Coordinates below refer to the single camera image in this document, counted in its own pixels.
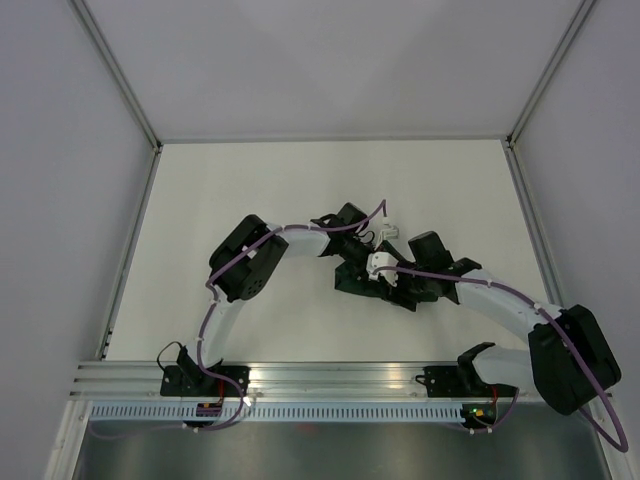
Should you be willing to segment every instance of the white floor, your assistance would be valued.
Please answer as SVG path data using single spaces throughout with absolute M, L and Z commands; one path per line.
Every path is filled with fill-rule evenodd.
M 406 241 L 437 231 L 470 257 L 544 299 L 498 141 L 167 145 L 115 324 L 109 360 L 153 360 L 188 342 L 208 304 L 208 259 L 250 213 L 307 222 L 345 202 L 382 198 Z M 225 350 L 241 361 L 454 360 L 482 341 L 522 343 L 489 319 L 440 300 L 417 313 L 333 289 L 337 258 L 283 261 L 244 308 Z M 167 359 L 174 359 L 168 353 Z

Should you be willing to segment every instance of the enclosure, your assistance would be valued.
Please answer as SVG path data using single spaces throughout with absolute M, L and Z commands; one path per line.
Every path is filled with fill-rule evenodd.
M 3 476 L 635 478 L 639 14 L 625 0 L 3 4 Z M 413 313 L 338 292 L 335 258 L 282 262 L 224 343 L 223 365 L 251 369 L 253 414 L 173 429 L 195 400 L 160 397 L 156 356 L 197 336 L 229 232 L 382 199 L 403 255 L 434 230 L 455 259 L 593 311 L 623 372 L 608 391 L 628 453 L 537 395 L 490 435 L 447 429 L 479 399 L 430 398 L 416 375 L 522 342 L 451 302 Z

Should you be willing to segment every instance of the white wall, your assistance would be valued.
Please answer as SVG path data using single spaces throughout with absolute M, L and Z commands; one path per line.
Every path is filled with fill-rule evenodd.
M 2 478 L 41 478 L 149 159 L 67 3 L 0 2 Z
M 88 0 L 164 140 L 505 135 L 579 0 Z
M 615 391 L 636 446 L 639 18 L 640 2 L 598 4 L 519 142 L 567 301 L 595 312 L 622 368 Z
M 465 195 L 473 192 L 473 199 Z M 527 228 L 498 140 L 269 142 L 166 145 L 109 346 L 109 360 L 150 360 L 197 334 L 210 299 L 208 259 L 250 213 L 308 222 L 350 201 L 382 198 L 395 243 L 439 233 L 535 298 L 544 296 Z M 371 222 L 380 229 L 380 218 Z M 339 258 L 278 265 L 242 309 L 221 354 L 231 361 L 453 360 L 484 341 L 522 348 L 514 335 L 449 301 L 416 313 L 334 289 Z M 168 351 L 167 359 L 175 350 Z

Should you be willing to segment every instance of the gray metal surface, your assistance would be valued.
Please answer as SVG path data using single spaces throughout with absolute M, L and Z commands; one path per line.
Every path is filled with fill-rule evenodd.
M 97 432 L 156 423 L 101 422 Z M 76 479 L 606 479 L 578 417 L 521 406 L 491 436 L 433 424 L 241 423 L 221 432 L 169 430 L 118 441 L 87 435 Z
M 542 276 L 542 282 L 544 283 L 547 298 L 549 302 L 555 305 L 564 305 L 554 262 L 551 257 L 546 236 L 542 230 L 539 214 L 537 213 L 535 204 L 531 198 L 530 189 L 527 185 L 522 165 L 520 165 L 518 157 L 509 142 L 503 140 L 502 148 L 504 149 L 507 164 L 509 165 L 509 172 L 511 173 L 513 185 L 518 196 L 518 201 L 520 202 L 522 216 L 524 217 L 527 230 L 529 231 L 529 238 L 531 239 L 533 252 L 536 256 L 536 261 L 538 262 L 538 268 L 540 269 L 540 275 Z
M 562 60 L 564 60 L 569 49 L 571 48 L 571 45 L 573 45 L 574 40 L 582 30 L 582 27 L 584 26 L 585 22 L 589 18 L 589 15 L 593 11 L 593 8 L 597 3 L 598 0 L 582 0 L 580 2 L 580 5 L 576 9 L 575 14 L 571 18 L 571 21 L 567 26 L 567 29 L 562 35 L 560 42 L 558 42 L 558 45 L 553 51 L 549 62 L 542 71 L 542 75 L 540 75 L 536 86 L 529 95 L 527 103 L 520 112 L 520 115 L 518 115 L 518 119 L 516 120 L 516 123 L 511 130 L 511 134 L 509 135 L 511 142 L 515 142 L 516 140 L 518 140 L 520 135 L 522 135 L 522 132 L 527 126 L 527 122 L 538 106 L 538 103 L 544 95 L 547 87 L 551 83 L 551 80 L 554 78 L 558 67 L 560 67 L 560 65 L 562 64 Z
M 414 380 L 423 373 L 424 366 L 446 365 L 446 362 L 256 362 L 246 365 L 251 368 L 248 394 L 260 401 L 438 403 L 446 400 L 428 398 L 425 388 Z M 161 381 L 162 371 L 154 362 L 84 362 L 76 372 L 70 399 L 174 401 L 175 398 L 160 397 Z M 452 400 L 473 403 L 478 399 Z M 521 395 L 519 402 L 539 403 L 542 399 Z

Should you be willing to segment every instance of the metal corner frame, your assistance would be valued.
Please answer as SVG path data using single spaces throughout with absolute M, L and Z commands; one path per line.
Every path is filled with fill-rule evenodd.
M 566 30 L 562 34 L 560 41 L 556 45 L 551 58 L 544 67 L 542 74 L 538 78 L 529 98 L 527 99 L 524 107 L 522 108 L 518 118 L 516 119 L 511 133 L 507 136 L 507 142 L 513 146 L 514 143 L 520 138 L 527 123 L 531 119 L 534 111 L 538 107 L 540 100 L 542 99 L 547 88 L 551 84 L 553 78 L 555 78 L 559 67 L 563 60 L 566 58 L 569 49 L 573 45 L 574 41 L 582 31 L 585 23 L 589 19 L 591 12 L 597 5 L 598 0 L 582 0 L 578 8 L 576 9 L 573 17 L 569 21 Z
M 153 127 L 144 113 L 136 94 L 133 92 L 133 89 L 122 71 L 118 60 L 116 60 L 111 47 L 109 47 L 109 43 L 107 42 L 104 33 L 102 33 L 93 12 L 91 12 L 91 9 L 85 0 L 68 0 L 68 3 L 76 18 L 80 21 L 80 24 L 84 28 L 87 36 L 91 40 L 91 43 L 95 47 L 100 60 L 107 68 L 109 75 L 115 82 L 116 87 L 120 91 L 120 96 L 133 116 L 133 119 L 142 130 L 144 136 L 151 145 L 151 148 L 153 148 L 154 151 L 157 151 L 162 147 L 162 143 L 153 130 Z

